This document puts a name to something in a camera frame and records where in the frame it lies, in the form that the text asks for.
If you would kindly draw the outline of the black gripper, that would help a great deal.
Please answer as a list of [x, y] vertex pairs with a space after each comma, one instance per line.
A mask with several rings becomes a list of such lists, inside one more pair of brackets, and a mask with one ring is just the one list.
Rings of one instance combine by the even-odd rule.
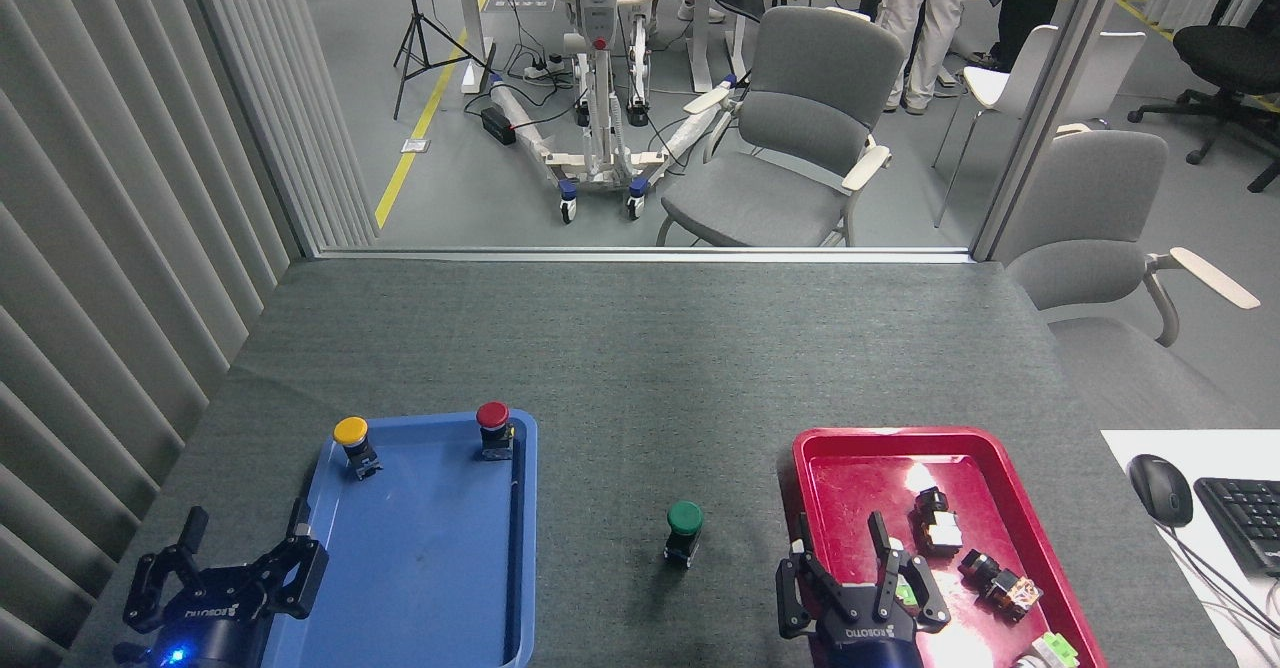
[[[806, 514], [797, 514], [797, 535], [774, 572], [780, 636], [814, 636], [815, 667], [922, 667], [916, 630], [938, 633], [951, 612], [925, 558], [893, 545], [879, 511], [867, 525], [881, 568], [877, 587], [838, 582], [815, 553]], [[914, 614], [899, 600], [900, 580]]]
[[[195, 562], [209, 513], [191, 507], [178, 540], [143, 554], [134, 568], [123, 619], [138, 633], [159, 632], [140, 656], [146, 667], [256, 667], [270, 616], [310, 617], [328, 552], [311, 535], [311, 507], [296, 498], [285, 537], [251, 566], [200, 569]], [[182, 589], [161, 607], [165, 582]]]

